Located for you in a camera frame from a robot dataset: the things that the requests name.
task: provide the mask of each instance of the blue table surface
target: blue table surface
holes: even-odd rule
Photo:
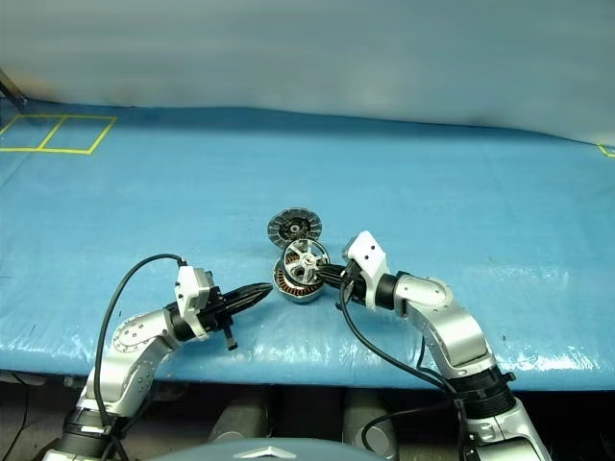
[[[0,152],[0,369],[88,373],[110,296],[147,255],[183,255],[223,291],[270,281],[280,251],[267,223],[305,206],[334,259],[369,230],[392,271],[448,282],[516,389],[615,389],[615,158],[596,146],[255,109],[37,109],[117,121],[92,155]],[[37,145],[28,127],[0,147]],[[70,123],[53,146],[97,130]],[[176,276],[172,262],[138,273],[111,328],[171,302]],[[333,302],[332,291],[306,305],[273,292],[235,317],[238,350],[221,333],[191,341],[159,377],[424,387],[363,348]],[[420,336],[404,320],[352,313],[387,352],[416,360]]]

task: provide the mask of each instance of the cable connector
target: cable connector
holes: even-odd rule
[[[361,274],[361,268],[356,261],[351,261],[346,265],[340,276],[342,277],[342,283],[350,284],[355,281]]]
[[[462,410],[464,408],[464,406],[463,406],[463,399],[461,399],[459,397],[455,397],[453,399],[453,405],[455,406],[455,408],[457,410]]]

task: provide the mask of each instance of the metal part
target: metal part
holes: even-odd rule
[[[19,111],[23,111],[28,103],[28,99],[2,69],[0,69],[0,93],[4,94]]]
[[[361,431],[367,423],[387,413],[375,391],[348,389],[344,399],[344,424],[342,442],[365,449]],[[367,441],[374,453],[383,459],[399,459],[395,430],[391,420],[374,425],[367,431]]]
[[[345,267],[338,264],[327,264],[325,266],[318,267],[318,278],[326,283],[328,286],[332,286],[335,289],[339,289],[342,284],[342,273]],[[353,280],[352,286],[352,300],[355,303],[365,304],[365,280],[358,278]]]
[[[376,310],[376,288],[382,275],[388,274],[386,253],[374,236],[364,230],[346,245],[343,256],[354,260],[361,268],[361,276],[367,285],[365,306]]]
[[[286,298],[294,303],[309,303],[320,296],[323,291],[323,283],[311,286],[301,286],[288,280],[284,275],[282,268],[282,261],[278,259],[273,268],[273,281],[278,288],[278,291],[282,293]]]
[[[323,226],[316,213],[307,208],[288,208],[276,214],[267,225],[269,240],[280,248],[298,238],[317,240]]]
[[[181,266],[175,283],[175,299],[180,309],[180,315],[190,326],[194,335],[208,339],[209,335],[198,318],[199,312],[208,303],[209,291],[213,287],[211,272],[195,269],[192,266]]]
[[[440,375],[461,389],[458,395],[468,410],[466,428],[472,442],[466,459],[551,460],[524,406],[510,393],[506,382],[513,376],[501,375],[479,324],[456,303],[446,283],[403,273],[391,276],[386,254],[368,231],[349,243],[344,256],[354,262],[345,269],[351,278],[356,277],[355,267],[360,268],[365,305],[374,308],[379,300],[382,307],[406,316],[425,336]],[[339,283],[343,274],[335,272],[324,271],[323,279]]]
[[[282,255],[285,277],[299,286],[321,285],[318,266],[329,264],[325,247],[315,240],[300,238],[290,242]]]
[[[150,390],[160,362],[180,346],[173,335],[170,315],[167,309],[136,315],[113,334],[112,346],[101,367],[100,382],[109,413],[133,416]],[[93,381],[92,370],[78,407],[98,410]]]
[[[248,393],[224,409],[211,430],[208,442],[264,438],[269,434],[269,389]]]
[[[541,461],[531,443],[526,439],[475,447],[472,450],[476,452],[479,461]]]
[[[252,283],[240,286],[222,295],[223,305],[218,308],[218,313],[224,313],[227,316],[237,315],[264,300],[272,289],[271,283]]]
[[[475,318],[455,301],[443,281],[400,276],[395,305],[426,338],[440,374],[448,379],[475,375],[496,365]]]
[[[482,460],[482,453],[487,452],[490,457],[485,459],[523,459],[523,460],[539,460],[549,461],[551,459],[547,448],[543,445],[538,432],[531,423],[531,419],[528,416],[526,408],[523,406],[519,399],[515,399],[515,406],[510,410],[501,413],[492,418],[484,418],[481,420],[467,420],[467,431],[470,439],[473,440],[478,446],[498,444],[493,446],[492,449],[484,451],[483,448],[479,448],[480,459]],[[530,444],[532,452],[535,457],[523,457],[523,458],[510,458],[507,456],[508,444],[499,444],[500,442],[523,439]],[[501,451],[502,458],[496,457],[494,453],[497,450]]]
[[[224,444],[204,444],[193,449],[177,451],[156,458],[158,461],[194,461],[214,459],[237,461],[256,459],[379,461],[371,451],[360,450],[338,442],[316,439],[239,439]]]
[[[45,453],[44,461],[99,461],[100,458],[92,456],[79,456],[72,453],[65,453],[57,449],[50,449]]]

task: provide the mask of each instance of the gray floor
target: gray floor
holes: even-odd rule
[[[149,459],[204,444],[226,404],[244,390],[244,386],[194,385],[178,400],[157,401],[132,428],[124,444],[127,452],[132,459]],[[332,417],[331,402],[339,401],[342,392],[332,388],[285,388],[277,405],[276,436],[339,440],[341,413]],[[0,454],[4,454],[22,421],[24,389],[19,384],[0,383],[0,396]],[[30,386],[26,428],[8,461],[35,459],[60,437],[63,419],[78,397],[78,390],[64,387],[59,380]],[[418,440],[401,445],[401,459],[453,461],[455,449],[450,443]]]
[[[193,384],[185,392],[165,386],[160,397],[180,394],[175,400],[156,401],[133,427],[125,446],[132,459],[149,459],[168,452],[204,444],[213,425],[227,406],[245,395],[248,386]],[[60,437],[62,421],[79,396],[59,379],[30,386],[26,428],[8,461],[30,461]],[[343,389],[285,386],[275,388],[277,437],[313,437],[339,440]],[[383,390],[381,397],[391,410],[414,407],[437,399],[431,393]],[[526,407],[545,444],[555,448],[554,461],[615,460],[615,424],[600,415],[615,413],[613,393],[525,394]],[[21,423],[24,389],[0,382],[0,456],[8,449]],[[454,413],[439,413],[420,420],[395,423],[402,461],[454,461],[456,423]]]

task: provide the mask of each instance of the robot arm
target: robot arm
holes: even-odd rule
[[[446,283],[391,275],[386,254],[368,231],[350,242],[344,256],[350,261],[346,269],[324,268],[321,279],[337,287],[352,280],[355,301],[394,310],[421,331],[440,375],[463,403],[467,460],[551,460],[526,409],[508,388],[514,375],[501,373],[479,324]]]
[[[100,391],[110,424],[103,425],[94,394],[94,370],[89,374],[75,409],[64,422],[58,447],[45,461],[99,459],[111,441],[121,438],[152,386],[156,369],[171,352],[192,338],[205,340],[222,329],[229,350],[237,347],[230,326],[233,315],[258,303],[271,291],[269,283],[243,286],[222,295],[211,272],[180,266],[176,301],[136,315],[113,333],[101,366]]]

